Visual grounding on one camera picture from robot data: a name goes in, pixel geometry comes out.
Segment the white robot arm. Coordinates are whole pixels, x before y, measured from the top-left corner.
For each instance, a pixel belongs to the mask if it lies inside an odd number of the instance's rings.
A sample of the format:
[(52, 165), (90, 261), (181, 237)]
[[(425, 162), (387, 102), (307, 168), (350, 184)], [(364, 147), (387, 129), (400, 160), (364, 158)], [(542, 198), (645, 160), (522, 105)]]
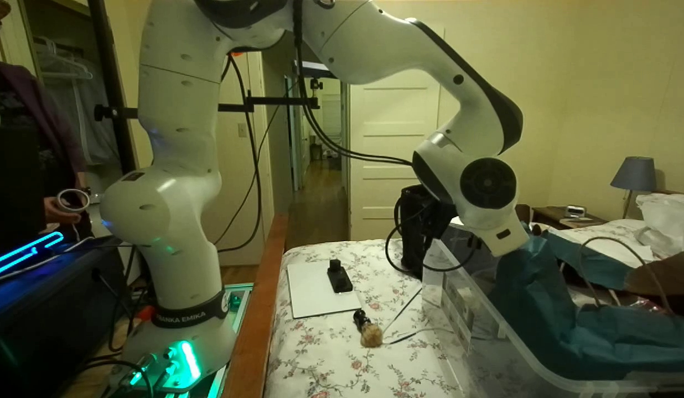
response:
[(439, 34), (372, 0), (152, 0), (139, 48), (137, 120), (154, 164), (117, 180), (102, 200), (106, 228), (152, 266), (160, 328), (219, 318), (218, 248), (201, 228), (218, 198), (219, 78), (237, 48), (266, 48), (294, 31), (347, 84), (416, 68), (461, 110), (412, 156), (421, 184), (457, 207), (463, 228), (496, 256), (528, 241), (516, 215), (516, 175), (500, 160), (522, 132), (520, 109), (487, 84)]

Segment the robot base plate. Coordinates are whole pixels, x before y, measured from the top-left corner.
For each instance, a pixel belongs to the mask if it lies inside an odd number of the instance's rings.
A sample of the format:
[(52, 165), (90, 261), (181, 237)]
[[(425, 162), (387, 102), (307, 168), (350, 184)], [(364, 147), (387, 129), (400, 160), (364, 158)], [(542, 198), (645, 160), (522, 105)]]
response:
[(106, 398), (209, 398), (221, 392), (246, 317), (252, 284), (224, 287), (221, 318), (162, 329), (145, 325), (127, 340), (123, 366), (108, 378)]

